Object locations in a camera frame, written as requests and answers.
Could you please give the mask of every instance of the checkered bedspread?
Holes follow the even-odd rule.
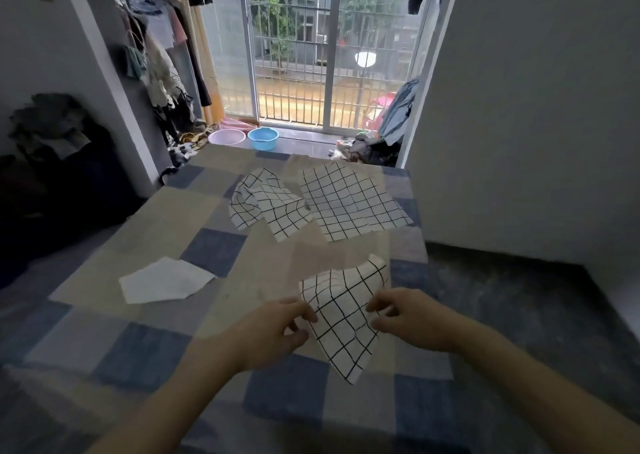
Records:
[[[401,169],[346,164],[383,187],[412,226],[327,242],[316,221],[277,242],[264,221],[239,231],[229,202],[243,175],[297,176],[322,160],[206,146],[0,345],[5,370],[52,417],[101,434],[170,376],[189,340],[215,334],[298,282],[375,254],[393,286],[431,293],[410,179]],[[163,256],[219,278],[181,301],[125,304],[118,278]],[[380,334],[356,385],[310,339],[269,368],[235,377],[183,444],[215,453],[467,452],[452,405],[448,355]]]

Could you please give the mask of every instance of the sliding glass door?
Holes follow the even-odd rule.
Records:
[[[428,47],[429,0],[417,15],[407,1],[214,0],[205,24],[225,110],[279,127],[377,130]]]

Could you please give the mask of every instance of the white grid fabric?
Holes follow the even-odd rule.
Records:
[[[299,283],[300,293],[317,313],[310,323],[323,352],[340,375],[354,385],[371,359],[378,332],[366,313],[373,294],[389,285],[389,267],[373,254],[350,269],[327,270]]]
[[[229,215],[238,230],[264,218],[277,241],[291,236],[312,220],[305,199],[286,189],[280,178],[265,168],[254,170],[237,184]]]
[[[303,170],[300,189],[328,241],[413,223],[371,178],[335,161]]]

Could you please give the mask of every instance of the forearm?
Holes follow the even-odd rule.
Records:
[[[501,389],[556,453],[637,452],[640,428],[534,360],[497,331],[478,325],[460,343],[465,360]]]
[[[220,362],[209,371],[181,364],[167,383],[131,418],[94,444],[89,454],[174,452],[200,413],[235,372],[236,367],[224,353],[220,353]]]

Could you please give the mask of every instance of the blue plastic basin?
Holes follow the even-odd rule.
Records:
[[[270,127],[258,127],[249,131],[247,135],[253,147],[259,151],[271,151],[276,147],[278,141],[278,131]]]

